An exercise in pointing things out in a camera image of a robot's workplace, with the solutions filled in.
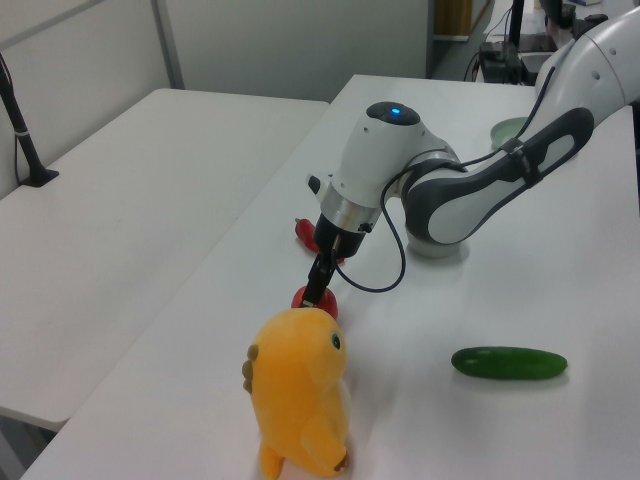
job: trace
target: floor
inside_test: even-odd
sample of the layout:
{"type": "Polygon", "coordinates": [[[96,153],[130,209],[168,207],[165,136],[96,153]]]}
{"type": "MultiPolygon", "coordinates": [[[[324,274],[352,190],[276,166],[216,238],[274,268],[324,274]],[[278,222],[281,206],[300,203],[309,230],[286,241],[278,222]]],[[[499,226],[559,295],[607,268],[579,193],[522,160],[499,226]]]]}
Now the floor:
{"type": "Polygon", "coordinates": [[[433,76],[435,80],[462,81],[471,57],[478,51],[486,35],[483,33],[491,20],[493,4],[485,10],[466,42],[433,42],[433,76]]]}

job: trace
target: black cable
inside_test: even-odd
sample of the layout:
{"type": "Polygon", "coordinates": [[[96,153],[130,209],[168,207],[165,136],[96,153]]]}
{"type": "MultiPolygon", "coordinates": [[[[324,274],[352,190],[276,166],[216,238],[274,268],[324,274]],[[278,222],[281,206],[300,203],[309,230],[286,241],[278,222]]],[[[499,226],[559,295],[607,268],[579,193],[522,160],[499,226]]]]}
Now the black cable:
{"type": "Polygon", "coordinates": [[[11,72],[9,71],[9,67],[7,67],[6,62],[4,61],[4,57],[2,56],[2,53],[0,53],[0,66],[2,66],[2,68],[4,69],[5,72],[7,72],[7,78],[9,79],[9,85],[11,85],[13,87],[13,79],[11,78],[11,72]]]}
{"type": "Polygon", "coordinates": [[[382,214],[384,215],[384,218],[387,221],[389,228],[391,229],[391,233],[393,234],[393,237],[396,239],[396,243],[398,244],[398,249],[400,250],[400,274],[398,275],[398,278],[396,279],[395,282],[393,282],[388,287],[384,287],[384,288],[370,288],[354,282],[349,277],[347,277],[347,275],[340,269],[340,265],[338,265],[338,257],[337,257],[338,254],[335,248],[331,249],[331,263],[333,264],[333,267],[335,268],[336,272],[338,272],[340,276],[344,279],[344,281],[347,282],[352,287],[356,287],[357,289],[362,290],[364,292],[368,292],[368,293],[385,293],[396,288],[404,278],[404,273],[407,269],[407,257],[406,257],[406,254],[404,253],[404,247],[402,246],[402,240],[400,239],[400,235],[398,235],[398,231],[396,230],[396,227],[393,225],[393,222],[391,221],[389,212],[387,212],[387,207],[385,206],[385,198],[387,196],[387,191],[389,190],[389,188],[391,188],[391,185],[393,185],[399,178],[401,178],[403,175],[407,174],[408,172],[414,170],[419,165],[420,164],[411,165],[410,167],[402,170],[400,173],[394,175],[393,178],[389,180],[389,182],[384,186],[384,188],[382,189],[382,193],[380,194],[380,208],[382,209],[382,214]]]}
{"type": "Polygon", "coordinates": [[[524,122],[524,125],[522,126],[522,128],[520,129],[520,131],[518,132],[515,138],[518,138],[520,135],[522,135],[524,131],[531,124],[533,117],[535,116],[538,109],[540,108],[540,104],[542,103],[542,98],[544,97],[544,94],[547,92],[547,87],[549,86],[549,82],[551,81],[551,77],[553,76],[553,72],[555,71],[556,71],[555,65],[549,69],[549,73],[547,73],[547,78],[544,79],[544,83],[542,84],[542,88],[540,89],[540,93],[538,94],[538,98],[536,99],[536,103],[533,106],[533,110],[531,110],[531,113],[527,117],[527,121],[524,122]]]}
{"type": "Polygon", "coordinates": [[[13,172],[16,175],[16,183],[18,186],[22,185],[20,176],[18,175],[18,136],[13,135],[13,172]]]}
{"type": "Polygon", "coordinates": [[[504,35],[502,36],[503,49],[506,48],[507,42],[507,26],[509,25],[509,18],[511,18],[511,9],[507,10],[507,19],[504,21],[504,35]]]}
{"type": "Polygon", "coordinates": [[[504,20],[504,17],[506,17],[506,16],[507,16],[507,14],[509,14],[509,13],[511,12],[511,9],[512,9],[512,8],[513,8],[513,7],[509,7],[509,10],[507,10],[506,12],[504,12],[504,14],[502,15],[502,18],[500,18],[500,20],[498,20],[498,23],[496,23],[496,24],[493,26],[493,28],[487,32],[487,38],[489,38],[489,35],[491,35],[491,32],[493,32],[496,28],[498,28],[498,27],[500,26],[500,24],[502,23],[502,20],[504,20]]]}
{"type": "Polygon", "coordinates": [[[471,64],[473,63],[473,60],[480,55],[480,52],[476,52],[473,57],[471,57],[471,60],[469,60],[469,65],[467,65],[467,69],[464,71],[464,78],[462,79],[463,82],[467,81],[467,75],[469,74],[469,67],[471,66],[471,64]]]}
{"type": "MultiPolygon", "coordinates": [[[[542,104],[542,99],[544,98],[544,95],[547,92],[547,88],[549,87],[549,82],[551,82],[551,77],[553,76],[553,72],[555,72],[555,71],[556,71],[555,65],[549,69],[549,73],[547,73],[547,77],[544,79],[544,83],[542,84],[542,88],[540,89],[540,93],[538,93],[538,98],[536,99],[536,103],[533,105],[533,109],[531,109],[531,113],[529,113],[529,116],[527,117],[527,120],[524,122],[524,125],[522,126],[522,128],[520,129],[520,131],[518,132],[518,134],[514,138],[520,137],[520,135],[522,135],[524,133],[524,131],[531,124],[531,121],[533,120],[533,117],[536,115],[536,113],[538,112],[538,109],[540,108],[540,105],[542,104]]],[[[476,158],[475,160],[470,160],[468,162],[462,163],[460,166],[461,167],[468,167],[469,165],[475,165],[476,163],[484,162],[485,160],[488,160],[491,157],[493,157],[499,151],[500,151],[500,149],[495,150],[495,151],[485,155],[484,157],[476,158]]]]}
{"type": "MultiPolygon", "coordinates": [[[[9,67],[7,63],[4,61],[4,57],[2,53],[0,53],[0,67],[7,74],[7,80],[9,80],[9,85],[13,88],[13,78],[11,78],[11,72],[9,71],[9,67]]],[[[13,172],[16,176],[16,183],[18,186],[22,185],[20,181],[20,176],[18,175],[18,135],[14,133],[13,135],[13,172]]]]}

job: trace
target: black stand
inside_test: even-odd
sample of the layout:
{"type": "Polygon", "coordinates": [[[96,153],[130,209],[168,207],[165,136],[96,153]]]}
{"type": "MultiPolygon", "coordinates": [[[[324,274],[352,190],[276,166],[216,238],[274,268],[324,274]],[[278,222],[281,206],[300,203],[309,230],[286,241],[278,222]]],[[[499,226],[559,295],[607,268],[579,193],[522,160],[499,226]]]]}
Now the black stand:
{"type": "Polygon", "coordinates": [[[9,71],[7,70],[4,59],[0,56],[0,96],[4,103],[9,119],[13,125],[15,134],[18,137],[24,156],[29,164],[29,178],[22,184],[30,187],[42,187],[58,176],[58,172],[47,170],[40,162],[36,147],[31,140],[27,125],[24,123],[22,112],[18,107],[18,102],[13,93],[13,84],[11,83],[9,71]]]}

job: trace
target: green bowl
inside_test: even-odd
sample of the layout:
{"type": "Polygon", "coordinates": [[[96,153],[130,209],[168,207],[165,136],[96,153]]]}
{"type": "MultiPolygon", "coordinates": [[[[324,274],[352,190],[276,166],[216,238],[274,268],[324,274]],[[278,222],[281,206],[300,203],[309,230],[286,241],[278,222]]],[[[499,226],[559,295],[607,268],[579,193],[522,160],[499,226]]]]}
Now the green bowl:
{"type": "Polygon", "coordinates": [[[507,140],[515,137],[526,121],[527,117],[516,117],[496,123],[491,129],[491,148],[497,150],[507,140]]]}

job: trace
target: red object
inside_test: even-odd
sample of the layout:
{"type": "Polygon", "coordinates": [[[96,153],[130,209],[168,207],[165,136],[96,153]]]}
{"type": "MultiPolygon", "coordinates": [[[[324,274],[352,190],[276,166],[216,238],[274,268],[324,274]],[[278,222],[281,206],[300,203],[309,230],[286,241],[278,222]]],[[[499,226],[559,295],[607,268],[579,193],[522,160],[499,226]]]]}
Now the red object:
{"type": "Polygon", "coordinates": [[[313,253],[318,253],[320,249],[316,245],[316,242],[313,241],[313,232],[315,232],[315,230],[316,227],[311,223],[311,221],[306,218],[303,218],[302,220],[298,220],[296,218],[296,235],[305,247],[313,253]]]}
{"type": "MultiPolygon", "coordinates": [[[[300,289],[296,292],[296,294],[293,296],[293,300],[291,301],[291,308],[300,308],[300,305],[302,304],[302,295],[304,295],[304,291],[306,288],[306,286],[300,287],[300,289]]],[[[331,315],[334,320],[338,319],[338,302],[336,301],[336,296],[328,288],[324,290],[322,298],[320,299],[320,303],[316,305],[316,308],[324,310],[329,315],[331,315]]]]}

